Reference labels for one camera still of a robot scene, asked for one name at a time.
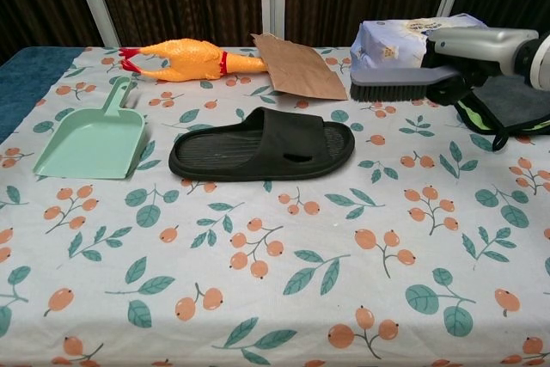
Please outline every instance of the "black slide sandal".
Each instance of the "black slide sandal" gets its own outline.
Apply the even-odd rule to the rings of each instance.
[[[346,125],[257,107],[240,124],[178,138],[168,165],[192,180],[306,180],[342,166],[354,146]]]

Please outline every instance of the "rubber chicken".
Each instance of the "rubber chicken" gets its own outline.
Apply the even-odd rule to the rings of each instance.
[[[138,68],[128,59],[139,53],[154,53],[162,58],[168,58],[170,66],[161,70]],[[212,43],[194,39],[168,40],[139,48],[123,47],[119,55],[124,57],[121,62],[124,69],[170,82],[219,79],[227,73],[267,70],[261,58],[227,53]]]

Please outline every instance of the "brush bristles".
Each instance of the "brush bristles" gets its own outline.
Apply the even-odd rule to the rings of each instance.
[[[359,86],[351,84],[350,95],[359,102],[416,101],[426,97],[425,85]]]

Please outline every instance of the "mint green dustpan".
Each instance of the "mint green dustpan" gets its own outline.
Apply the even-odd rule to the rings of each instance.
[[[138,163],[144,148],[144,117],[123,109],[130,78],[120,77],[102,109],[67,115],[34,166],[44,176],[120,179]]]

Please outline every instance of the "floral tablecloth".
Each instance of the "floral tablecloth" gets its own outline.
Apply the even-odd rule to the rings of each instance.
[[[318,52],[349,86],[349,50]],[[127,106],[146,115],[149,143],[131,177],[34,175],[62,118],[100,107],[128,75],[118,62],[115,50],[88,48],[0,146],[0,364],[549,359],[549,137],[492,153],[490,137],[428,101],[303,99],[274,92],[267,74],[134,76]],[[170,173],[181,133],[258,106],[345,123],[355,153],[315,180]]]

